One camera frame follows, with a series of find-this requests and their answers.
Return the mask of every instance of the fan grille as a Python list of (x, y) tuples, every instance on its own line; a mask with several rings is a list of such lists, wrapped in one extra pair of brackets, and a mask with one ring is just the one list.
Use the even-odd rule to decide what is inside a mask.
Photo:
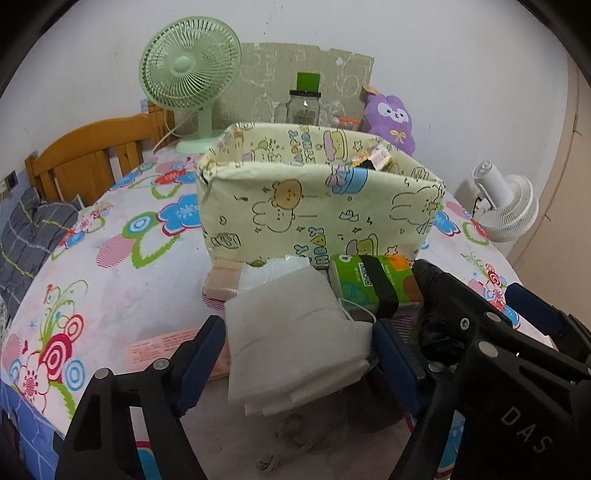
[(504, 178), (513, 191), (513, 200), (502, 209), (486, 210), (475, 218), (494, 242), (518, 238), (529, 230), (538, 216), (538, 199), (531, 182), (522, 175)]
[(158, 32), (139, 64), (145, 94), (166, 109), (213, 102), (230, 86), (242, 50), (233, 30), (209, 17), (187, 17)]

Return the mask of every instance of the wall socket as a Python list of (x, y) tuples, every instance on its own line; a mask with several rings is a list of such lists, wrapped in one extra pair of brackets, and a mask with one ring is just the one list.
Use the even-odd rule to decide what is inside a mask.
[(0, 194), (5, 195), (18, 184), (17, 173), (13, 170), (5, 178), (0, 180)]

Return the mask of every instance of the fan base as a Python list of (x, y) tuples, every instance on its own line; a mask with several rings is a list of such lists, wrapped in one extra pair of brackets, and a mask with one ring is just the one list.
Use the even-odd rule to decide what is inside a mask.
[(199, 134), (182, 138), (177, 143), (177, 152), (179, 153), (205, 153), (217, 141), (223, 130), (214, 130), (212, 136), (208, 138), (199, 138)]

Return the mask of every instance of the bedsheet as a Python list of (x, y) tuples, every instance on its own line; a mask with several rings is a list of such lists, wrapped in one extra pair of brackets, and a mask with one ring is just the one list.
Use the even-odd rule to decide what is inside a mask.
[[(193, 165), (193, 157), (166, 148), (123, 177), (68, 231), (23, 299), (0, 353), (0, 406), (18, 425), (25, 463), (38, 480), (53, 479), (54, 435), (67, 432), (98, 368), (133, 371), (130, 345), (199, 328), (213, 313), (223, 316), (223, 303), (201, 293), (211, 261)], [(505, 305), (505, 288), (518, 277), (450, 194), (418, 257), (460, 278), (515, 328), (550, 344)], [(450, 432), (458, 442), (462, 426), (458, 418)], [(137, 437), (149, 463), (145, 432)], [(442, 472), (455, 459), (449, 445)]]

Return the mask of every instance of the wooden headboard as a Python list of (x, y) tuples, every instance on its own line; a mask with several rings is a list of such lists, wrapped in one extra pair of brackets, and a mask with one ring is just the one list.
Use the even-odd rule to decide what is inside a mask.
[[(92, 205), (115, 183), (106, 149), (115, 148), (123, 175), (143, 162), (139, 142), (149, 139), (152, 148), (167, 133), (165, 121), (174, 126), (174, 114), (148, 103), (148, 113), (112, 118), (80, 127), (53, 142), (38, 158), (25, 160), (32, 186), (47, 200), (57, 202), (60, 195), (71, 202), (79, 194), (85, 205)], [(160, 145), (174, 140), (170, 135)]]

